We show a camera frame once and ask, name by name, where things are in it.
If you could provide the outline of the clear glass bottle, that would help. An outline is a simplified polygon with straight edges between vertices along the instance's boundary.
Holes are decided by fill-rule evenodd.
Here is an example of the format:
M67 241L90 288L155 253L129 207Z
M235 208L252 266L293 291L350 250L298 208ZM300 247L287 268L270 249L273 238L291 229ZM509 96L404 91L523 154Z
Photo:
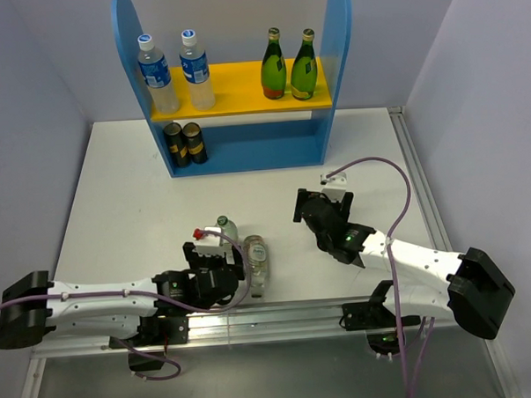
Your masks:
M217 226L222 229L222 232L229 239L234 242L239 242L238 228L236 224L227 216L221 215L217 218Z
M250 235L244 239L244 247L250 267L251 288L253 299L262 298L269 281L268 248L260 235Z

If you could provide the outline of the green glass bottle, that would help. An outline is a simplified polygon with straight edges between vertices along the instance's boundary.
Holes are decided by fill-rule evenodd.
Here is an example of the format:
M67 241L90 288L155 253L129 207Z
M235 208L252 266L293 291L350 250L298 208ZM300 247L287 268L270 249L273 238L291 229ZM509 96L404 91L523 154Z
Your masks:
M313 97L318 78L313 29L305 29L302 37L302 44L291 68L291 94L297 100L309 100Z
M272 26L268 30L269 44L261 67L262 92L270 100L282 98L286 87L286 65L280 47L280 31Z

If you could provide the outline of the blue label water bottle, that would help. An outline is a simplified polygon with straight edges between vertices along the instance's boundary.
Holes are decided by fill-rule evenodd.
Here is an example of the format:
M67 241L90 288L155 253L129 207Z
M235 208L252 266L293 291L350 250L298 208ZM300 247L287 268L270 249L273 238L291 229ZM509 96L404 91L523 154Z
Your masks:
M141 34L137 40L137 60L152 101L159 112L173 114L180 108L180 102L173 87L167 59L149 34Z
M194 29L181 32L182 46L179 53L181 68L187 80L189 98L199 111L212 109L216 103L210 78L209 60Z

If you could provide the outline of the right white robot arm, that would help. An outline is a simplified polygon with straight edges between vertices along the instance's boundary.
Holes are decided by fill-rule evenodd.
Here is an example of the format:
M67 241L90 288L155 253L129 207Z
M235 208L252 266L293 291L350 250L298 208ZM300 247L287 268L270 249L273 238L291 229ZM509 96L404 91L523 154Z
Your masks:
M464 253L434 250L390 239L348 216L353 194L335 201L319 191L298 190L293 219L305 222L317 247L336 261L360 268L384 269L392 281L372 294L370 316L378 325L398 316L454 320L482 339L494 340L515 289L483 250Z

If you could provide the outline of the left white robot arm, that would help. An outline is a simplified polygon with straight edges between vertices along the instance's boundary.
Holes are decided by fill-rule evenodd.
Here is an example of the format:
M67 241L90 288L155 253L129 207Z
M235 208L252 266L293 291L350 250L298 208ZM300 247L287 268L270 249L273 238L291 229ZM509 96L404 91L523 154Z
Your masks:
M44 270L22 277L2 294L0 350L36 346L48 334L158 345L172 322L234 307L240 282L250 281L240 247L208 252L187 242L183 253L188 269L121 284L69 284Z

